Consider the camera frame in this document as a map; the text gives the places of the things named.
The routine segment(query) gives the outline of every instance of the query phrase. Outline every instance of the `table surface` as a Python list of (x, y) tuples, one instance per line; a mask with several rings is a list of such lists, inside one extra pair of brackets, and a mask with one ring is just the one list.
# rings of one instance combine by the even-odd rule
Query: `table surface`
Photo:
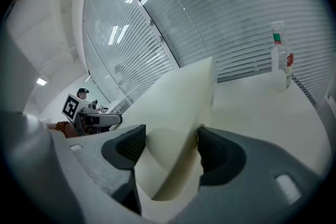
[(324, 126), (308, 98), (292, 81), (284, 92), (272, 73), (218, 83), (210, 127), (273, 142), (324, 176), (331, 150)]

